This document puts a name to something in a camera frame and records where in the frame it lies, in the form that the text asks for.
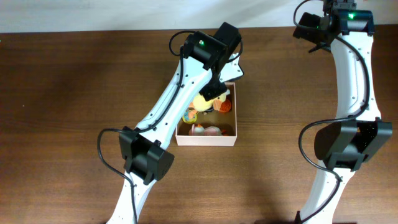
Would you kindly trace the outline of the yellow rattle drum toy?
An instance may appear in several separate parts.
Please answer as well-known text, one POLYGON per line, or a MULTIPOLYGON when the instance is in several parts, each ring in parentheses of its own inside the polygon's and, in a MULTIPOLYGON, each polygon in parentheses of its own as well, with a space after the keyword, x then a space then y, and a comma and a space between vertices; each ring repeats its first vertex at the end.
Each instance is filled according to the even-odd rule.
POLYGON ((186 124, 193 124, 197 121, 197 114, 192 113, 190 109, 187 109, 184 115, 182 116, 182 121, 186 124))

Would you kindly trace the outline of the yellow plush duck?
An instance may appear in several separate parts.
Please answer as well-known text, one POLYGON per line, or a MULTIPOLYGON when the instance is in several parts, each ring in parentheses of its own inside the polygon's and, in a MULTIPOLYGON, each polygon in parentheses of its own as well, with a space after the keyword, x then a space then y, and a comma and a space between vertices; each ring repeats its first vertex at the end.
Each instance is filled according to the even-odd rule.
POLYGON ((189 108, 191 108, 192 113, 205 112, 211 108, 218 111, 220 108, 220 104, 227 99, 227 96, 230 94, 230 91, 222 93, 220 96, 216 96, 213 99, 206 100, 203 95, 197 94, 193 101, 189 104, 189 108))

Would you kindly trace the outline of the white duck toy pink hat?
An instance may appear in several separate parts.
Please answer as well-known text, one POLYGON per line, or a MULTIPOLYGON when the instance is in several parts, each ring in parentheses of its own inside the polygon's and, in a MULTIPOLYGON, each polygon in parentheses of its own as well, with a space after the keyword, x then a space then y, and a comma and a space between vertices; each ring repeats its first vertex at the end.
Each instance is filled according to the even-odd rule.
POLYGON ((200 124, 192 124, 192 128, 189 130, 190 136, 227 136, 227 132, 224 129, 220 129, 216 126, 209 126, 207 128, 200 124))

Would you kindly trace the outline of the orange round disc toy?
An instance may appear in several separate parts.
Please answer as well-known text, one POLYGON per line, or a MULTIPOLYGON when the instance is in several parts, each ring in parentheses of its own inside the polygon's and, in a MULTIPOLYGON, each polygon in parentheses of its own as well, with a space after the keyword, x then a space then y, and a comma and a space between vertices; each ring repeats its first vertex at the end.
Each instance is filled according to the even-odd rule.
POLYGON ((220 104, 219 112, 220 113, 229 113, 232 109, 232 102, 229 99, 226 99, 222 104, 220 104))

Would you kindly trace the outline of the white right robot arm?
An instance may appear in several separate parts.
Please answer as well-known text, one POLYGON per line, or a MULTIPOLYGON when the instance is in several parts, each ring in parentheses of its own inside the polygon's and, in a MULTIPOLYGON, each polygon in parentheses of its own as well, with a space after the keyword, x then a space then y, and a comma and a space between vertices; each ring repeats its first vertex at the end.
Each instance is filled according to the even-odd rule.
POLYGON ((335 118, 312 122, 299 134, 302 142, 308 129, 323 126, 314 139, 317 161, 304 157, 317 174, 295 222, 331 223, 346 184, 392 136, 392 123, 381 119, 373 88, 373 14, 329 9, 320 17, 306 12, 296 26, 294 37, 333 54, 338 106, 335 118))

